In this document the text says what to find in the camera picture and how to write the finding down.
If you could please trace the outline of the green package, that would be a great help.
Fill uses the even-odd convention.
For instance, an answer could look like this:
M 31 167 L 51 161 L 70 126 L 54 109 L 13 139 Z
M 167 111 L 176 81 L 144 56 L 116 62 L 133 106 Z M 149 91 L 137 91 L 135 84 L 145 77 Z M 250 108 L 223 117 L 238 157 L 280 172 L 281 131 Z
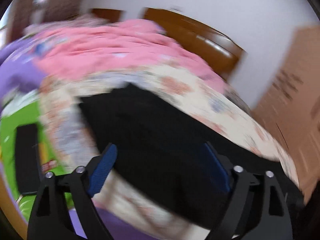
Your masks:
M 40 108 L 32 102 L 1 117 L 2 163 L 13 199 L 29 220 L 40 181 L 47 172 L 70 172 L 60 161 L 40 122 Z

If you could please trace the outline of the floral cream quilt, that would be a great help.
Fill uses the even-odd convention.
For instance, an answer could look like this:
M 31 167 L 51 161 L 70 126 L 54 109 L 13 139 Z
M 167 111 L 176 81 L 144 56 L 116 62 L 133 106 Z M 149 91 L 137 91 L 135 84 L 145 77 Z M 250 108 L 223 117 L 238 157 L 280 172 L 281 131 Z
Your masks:
M 88 163 L 98 150 L 80 116 L 82 96 L 109 93 L 132 83 L 147 89 L 202 122 L 259 159 L 278 161 L 298 183 L 292 158 L 270 133 L 225 96 L 183 68 L 169 65 L 114 69 L 78 81 L 45 77 L 40 86 L 41 122 L 59 162 L 67 171 Z M 160 239 L 196 239 L 208 230 L 157 205 L 112 171 L 93 198 L 102 213 L 111 213 L 138 231 Z

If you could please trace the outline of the brown wooden headboard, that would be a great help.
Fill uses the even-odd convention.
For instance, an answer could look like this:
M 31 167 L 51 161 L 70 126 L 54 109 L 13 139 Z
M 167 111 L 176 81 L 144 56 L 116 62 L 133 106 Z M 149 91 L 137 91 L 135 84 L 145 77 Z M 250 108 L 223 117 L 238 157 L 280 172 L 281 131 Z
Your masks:
M 222 32 L 176 12 L 145 8 L 143 18 L 159 24 L 168 37 L 175 39 L 187 51 L 199 55 L 225 81 L 245 53 Z

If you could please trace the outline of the black pants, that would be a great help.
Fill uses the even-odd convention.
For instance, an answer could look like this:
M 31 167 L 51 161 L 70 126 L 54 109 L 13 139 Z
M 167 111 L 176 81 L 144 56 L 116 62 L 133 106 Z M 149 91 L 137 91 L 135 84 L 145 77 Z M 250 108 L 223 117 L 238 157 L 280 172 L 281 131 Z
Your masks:
M 99 151 L 118 150 L 114 169 L 159 205 L 207 229 L 217 226 L 232 188 L 222 159 L 261 174 L 272 171 L 291 216 L 303 195 L 281 164 L 236 145 L 150 91 L 129 84 L 80 98 Z

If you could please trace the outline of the pink duvet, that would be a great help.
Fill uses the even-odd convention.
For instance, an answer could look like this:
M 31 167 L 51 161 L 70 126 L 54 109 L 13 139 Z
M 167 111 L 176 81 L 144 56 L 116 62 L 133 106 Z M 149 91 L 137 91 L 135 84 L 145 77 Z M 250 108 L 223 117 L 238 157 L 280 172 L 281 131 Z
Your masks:
M 189 70 L 219 93 L 227 88 L 206 61 L 165 36 L 164 29 L 150 20 L 108 23 L 84 15 L 71 21 L 32 24 L 23 33 L 38 42 L 36 65 L 59 78 L 77 80 L 109 69 L 168 63 Z

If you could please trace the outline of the brown patterned curtain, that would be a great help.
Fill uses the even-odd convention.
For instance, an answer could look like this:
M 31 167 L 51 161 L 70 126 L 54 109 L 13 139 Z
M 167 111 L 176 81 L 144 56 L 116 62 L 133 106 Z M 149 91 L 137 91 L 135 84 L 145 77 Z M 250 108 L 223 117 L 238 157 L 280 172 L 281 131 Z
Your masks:
M 8 13 L 6 42 L 10 43 L 23 35 L 23 30 L 31 23 L 31 15 L 36 8 L 43 11 L 42 22 L 64 21 L 80 11 L 82 0 L 45 0 L 36 5 L 35 0 L 13 0 Z

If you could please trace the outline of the light wooden wardrobe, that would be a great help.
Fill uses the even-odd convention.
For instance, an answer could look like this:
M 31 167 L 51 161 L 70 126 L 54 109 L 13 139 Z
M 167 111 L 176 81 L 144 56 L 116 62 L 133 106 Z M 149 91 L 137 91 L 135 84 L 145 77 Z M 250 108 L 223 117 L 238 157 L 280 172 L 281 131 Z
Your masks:
M 319 26 L 298 28 L 253 117 L 291 156 L 309 201 L 319 181 Z

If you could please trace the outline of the black smartphone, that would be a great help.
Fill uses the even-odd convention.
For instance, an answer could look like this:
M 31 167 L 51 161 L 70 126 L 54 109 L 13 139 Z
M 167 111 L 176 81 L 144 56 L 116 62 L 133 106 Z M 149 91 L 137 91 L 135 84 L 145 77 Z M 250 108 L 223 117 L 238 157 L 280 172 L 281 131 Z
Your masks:
M 40 165 L 37 124 L 16 128 L 15 177 L 18 191 L 23 196 L 37 194 L 43 178 Z

